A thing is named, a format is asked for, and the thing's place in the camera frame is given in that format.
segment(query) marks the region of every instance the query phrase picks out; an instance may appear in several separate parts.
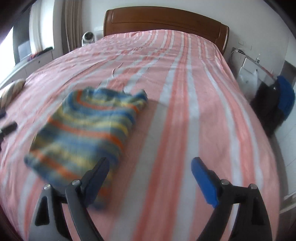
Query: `bed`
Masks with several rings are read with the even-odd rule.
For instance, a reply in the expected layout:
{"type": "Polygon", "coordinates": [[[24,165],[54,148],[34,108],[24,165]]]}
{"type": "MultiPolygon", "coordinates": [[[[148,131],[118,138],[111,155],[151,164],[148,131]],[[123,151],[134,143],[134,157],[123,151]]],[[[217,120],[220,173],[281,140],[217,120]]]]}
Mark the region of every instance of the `bed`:
{"type": "MultiPolygon", "coordinates": [[[[234,185],[257,184],[275,239],[276,163],[222,56],[229,28],[179,9],[126,7],[106,12],[104,35],[28,77],[0,122],[18,123],[0,153],[3,229],[13,240],[28,240],[45,182],[26,167],[24,155],[62,100],[91,86],[144,89],[149,99],[125,146],[108,207],[89,209],[105,240],[196,240],[213,211],[190,170],[196,156],[234,185]]],[[[236,211],[234,206],[222,240],[229,238],[236,211]]],[[[67,207],[64,212],[79,240],[67,207]]]]}

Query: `striped pillow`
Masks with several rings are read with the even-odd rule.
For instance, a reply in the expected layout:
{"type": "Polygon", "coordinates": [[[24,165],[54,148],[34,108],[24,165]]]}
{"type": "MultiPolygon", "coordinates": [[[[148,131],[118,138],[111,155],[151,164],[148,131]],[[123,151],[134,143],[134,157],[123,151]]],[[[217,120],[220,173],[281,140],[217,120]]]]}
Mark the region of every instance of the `striped pillow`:
{"type": "Polygon", "coordinates": [[[13,101],[19,92],[21,92],[25,83],[25,79],[19,79],[0,90],[0,109],[5,108],[13,101]]]}

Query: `folded sweater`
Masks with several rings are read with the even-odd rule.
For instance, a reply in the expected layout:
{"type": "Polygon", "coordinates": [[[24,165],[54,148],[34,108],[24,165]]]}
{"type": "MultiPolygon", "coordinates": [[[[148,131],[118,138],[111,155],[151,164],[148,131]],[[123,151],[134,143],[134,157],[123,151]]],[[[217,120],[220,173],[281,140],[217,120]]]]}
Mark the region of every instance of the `folded sweater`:
{"type": "Polygon", "coordinates": [[[48,183],[62,186],[82,178],[107,157],[110,171],[95,201],[103,207],[128,132],[146,103],[144,91],[136,95],[105,88],[74,91],[37,133],[25,163],[48,183]]]}

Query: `blue towel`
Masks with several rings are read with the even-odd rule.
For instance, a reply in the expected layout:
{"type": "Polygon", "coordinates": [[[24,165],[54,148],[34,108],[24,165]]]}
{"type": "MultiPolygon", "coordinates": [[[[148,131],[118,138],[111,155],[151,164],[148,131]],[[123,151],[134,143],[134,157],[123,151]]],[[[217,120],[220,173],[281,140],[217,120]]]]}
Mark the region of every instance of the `blue towel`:
{"type": "Polygon", "coordinates": [[[285,119],[287,119],[295,103],[295,92],[284,76],[278,76],[277,80],[280,88],[278,108],[283,111],[285,119]]]}

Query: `curtain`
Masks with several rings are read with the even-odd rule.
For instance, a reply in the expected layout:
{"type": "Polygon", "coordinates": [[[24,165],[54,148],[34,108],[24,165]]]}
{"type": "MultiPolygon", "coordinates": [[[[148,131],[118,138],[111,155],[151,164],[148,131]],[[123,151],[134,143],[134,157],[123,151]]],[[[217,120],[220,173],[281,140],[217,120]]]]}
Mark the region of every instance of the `curtain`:
{"type": "Polygon", "coordinates": [[[81,0],[65,0],[65,29],[68,51],[81,47],[81,0]]]}
{"type": "Polygon", "coordinates": [[[38,0],[31,7],[29,20],[30,46],[33,54],[42,51],[42,45],[40,40],[40,12],[41,0],[38,0]]]}

